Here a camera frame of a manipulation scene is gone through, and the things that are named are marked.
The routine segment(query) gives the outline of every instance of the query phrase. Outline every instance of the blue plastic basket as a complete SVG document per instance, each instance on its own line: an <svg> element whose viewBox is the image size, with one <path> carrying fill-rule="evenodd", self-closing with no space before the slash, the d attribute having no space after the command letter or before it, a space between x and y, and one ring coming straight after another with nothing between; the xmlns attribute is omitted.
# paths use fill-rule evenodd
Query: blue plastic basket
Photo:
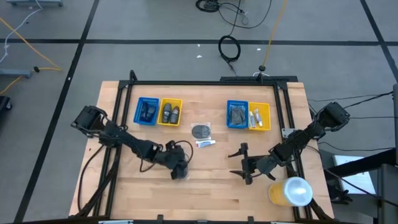
<svg viewBox="0 0 398 224"><path fill-rule="evenodd" d="M235 106L244 106L244 116L246 118L246 124L245 125L233 125L229 124L229 106L235 105ZM239 100L228 100L226 103L226 125L229 128L248 128L249 127L249 103L247 101L239 101Z"/></svg>
<svg viewBox="0 0 398 224"><path fill-rule="evenodd" d="M151 106L155 106L156 107L156 111L154 114L154 117L151 119L150 122L147 121L141 121L140 118L140 114L141 114L141 108L142 108L142 104L144 102L147 102L149 105ZM140 97L138 99L138 103L137 103L137 108L136 108L136 113L134 115L134 122L138 123L138 124L145 124L145 125L155 125L156 124L156 118L157 118L157 113L159 112L159 99L158 98L148 98L148 97Z"/></svg>

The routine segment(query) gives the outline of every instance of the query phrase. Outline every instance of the black floor stripe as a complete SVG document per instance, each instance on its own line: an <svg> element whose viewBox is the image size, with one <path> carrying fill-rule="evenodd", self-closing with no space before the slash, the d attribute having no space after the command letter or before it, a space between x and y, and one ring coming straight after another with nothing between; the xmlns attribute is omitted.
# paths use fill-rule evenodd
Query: black floor stripe
<svg viewBox="0 0 398 224"><path fill-rule="evenodd" d="M78 47L76 49L75 56L73 57L72 64L70 65L70 68L68 71L68 75L65 79L65 83L63 84L60 98L58 99L57 106L55 107L54 114L51 118L49 128L45 135L43 145L42 145L39 155L37 157L37 160L36 160L35 166L33 168L32 175L30 176L29 182L27 184L24 196L22 197L21 203L19 204L19 208L18 208L16 217L14 219L14 222L22 222L25 217L25 213L26 213L27 207L29 206L30 199L32 198L32 194L35 189L37 179L39 178L40 171L42 170L42 167L43 167L44 159L47 155L47 151L49 150L51 139L54 134L55 127L57 126L58 119L60 117L61 110L62 110L63 104L65 102L65 98L67 97L70 83L72 82L73 75L75 73L77 64L79 62L81 51L83 50L83 46L85 44L85 40L87 38L88 31L90 30L91 23L93 22L94 15L95 15L96 9L98 7L98 2L99 2L99 0L94 0L93 6L91 7L90 15L87 18L86 26L81 35Z"/></svg>
<svg viewBox="0 0 398 224"><path fill-rule="evenodd" d="M26 39L32 44L78 44L78 39ZM122 39L87 39L85 44L218 44L219 40L122 40ZM23 43L21 39L9 39L8 43ZM268 40L239 40L243 45L266 45ZM380 41L341 41L341 40L273 40L272 45L303 45L303 46L377 46ZM398 41L383 42L387 46L398 46ZM225 40L223 44L233 44Z"/></svg>
<svg viewBox="0 0 398 224"><path fill-rule="evenodd" d="M391 56L390 50L388 49L388 43L391 42L385 42L383 39L383 36L381 35L381 32L376 24L376 21L373 18L373 15L371 13L371 10L368 6L368 4L366 3L365 0L361 0L361 4L363 9L365 10L366 16L368 17L368 20L372 26L373 32L377 37L377 40L380 43L381 49L384 53L384 56L386 57L387 63L390 66L391 72L394 75L394 77L396 78L396 81L398 81L398 69L397 69L397 65L396 62L394 61L394 59Z"/></svg>

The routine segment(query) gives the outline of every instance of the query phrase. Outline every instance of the black metal frame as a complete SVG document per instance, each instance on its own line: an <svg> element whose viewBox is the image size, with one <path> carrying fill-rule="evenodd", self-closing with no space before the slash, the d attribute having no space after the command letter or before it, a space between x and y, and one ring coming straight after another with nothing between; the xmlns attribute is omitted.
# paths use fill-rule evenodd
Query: black metal frame
<svg viewBox="0 0 398 224"><path fill-rule="evenodd" d="M290 104L290 97L289 97L289 92L287 89L287 82L298 82L297 77L291 76L291 77L263 77L259 75L258 77L221 77L219 82L203 82L203 81L138 81L136 75L134 72L131 70L130 71L130 79L129 80L120 80L119 81L119 86L118 86L118 92L116 94L116 101L114 104L114 110L113 110L113 117L112 121L116 122L118 113L119 113L119 107L121 104L121 96L122 92L125 88L127 88L127 95L126 99L124 102L124 109L123 109L123 115L122 115L122 121L121 125L126 125L126 120L127 120L127 112L129 109L129 102L131 98L131 92L132 92L132 86L133 85L229 85L229 86L272 86L274 89L274 94L275 94L275 103L276 103L276 108L277 108L277 115L278 115L278 120L279 120L279 127L280 127L280 136L281 140L282 139L282 128L285 128L285 123L284 123L284 116L282 112L282 105L280 102L280 94L279 90L282 90L284 94L284 100L285 100L285 105L286 105L286 110L287 110L287 118L289 120L289 128L295 128L294 125L294 119L293 119L293 113L292 113L292 107ZM103 179L106 176L106 172L108 170L109 166L109 158L111 155L111 148L106 148L105 152L105 157L103 161L103 166L101 170L101 175L99 178L99 182L101 183ZM116 149L116 154L120 156L121 153L121 147ZM296 152L294 154L294 160L297 165L297 173L300 177L305 177L304 176L304 170L302 166L302 161L300 158L300 154ZM114 178L112 179L110 186L109 186L109 194L108 194L108 200L106 203L106 210L105 210L105 216L110 217L111 216L111 209L112 209L112 204L113 204L113 196L114 196L114 191L115 191L115 186L116 186L116 179L117 179L117 172ZM99 215L99 210L101 206L101 199L98 200L97 204L94 207L93 215L97 216ZM300 217L300 211L297 207L293 207L293 213L294 213L294 218L295 221L303 221L306 219L312 220L312 212L310 207L307 205L305 206L305 216L306 218L301 218ZM196 220L192 221L178 221L178 222L184 222L184 223L191 223L191 222L197 222Z"/></svg>

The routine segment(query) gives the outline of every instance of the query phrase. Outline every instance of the gray floor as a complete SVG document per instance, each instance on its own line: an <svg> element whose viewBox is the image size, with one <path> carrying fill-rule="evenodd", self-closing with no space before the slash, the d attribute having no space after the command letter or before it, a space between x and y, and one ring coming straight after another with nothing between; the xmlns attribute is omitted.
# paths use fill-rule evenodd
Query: gray floor
<svg viewBox="0 0 398 224"><path fill-rule="evenodd" d="M31 39L79 39L93 0L65 1L62 8L45 7L29 19L20 33ZM231 26L217 14L200 12L195 1L186 0L99 0L89 39L219 39ZM385 40L398 41L395 0L367 0ZM233 36L245 40L267 40L282 1L274 1L263 25L257 29L235 29ZM268 1L243 0L250 24L256 24ZM16 27L32 10L0 2L0 16ZM223 11L233 20L233 13ZM0 37L9 30L0 25ZM360 1L289 0L275 35L276 40L359 40L376 41ZM63 72L43 71L23 79L7 95L14 108L0 132L0 223L12 222L40 151L77 44L34 44ZM224 46L232 53L232 45ZM242 45L241 58L233 63L238 75L257 72L265 45ZM389 47L398 60L398 47ZM0 68L31 69L48 63L25 44L10 44L9 55ZM233 75L221 59L217 45L197 44L86 44L52 138L42 172L25 216L27 220L63 218L68 215L83 157L86 138L70 127L84 105L95 105L101 82L120 80L133 69L140 80L219 80ZM308 98L377 94L391 91L396 82L379 46L297 46L273 45L267 62L270 75L296 75L304 82ZM4 88L11 78L0 78ZM341 102L348 105L352 101ZM324 103L311 104L320 109ZM352 116L391 116L392 98L349 109ZM394 146L391 120L352 120L344 129L325 136L345 149ZM373 152L338 152L368 156ZM334 207L336 217L365 223L369 219Z"/></svg>

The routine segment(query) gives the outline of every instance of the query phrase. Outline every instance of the plastic cup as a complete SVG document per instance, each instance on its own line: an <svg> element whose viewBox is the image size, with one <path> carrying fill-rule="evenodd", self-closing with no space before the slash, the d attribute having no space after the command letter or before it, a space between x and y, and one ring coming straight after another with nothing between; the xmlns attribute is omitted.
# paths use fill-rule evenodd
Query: plastic cup
<svg viewBox="0 0 398 224"><path fill-rule="evenodd" d="M306 180L301 177L291 177L282 182L271 184L268 196L275 205L301 207L311 202L313 192Z"/></svg>

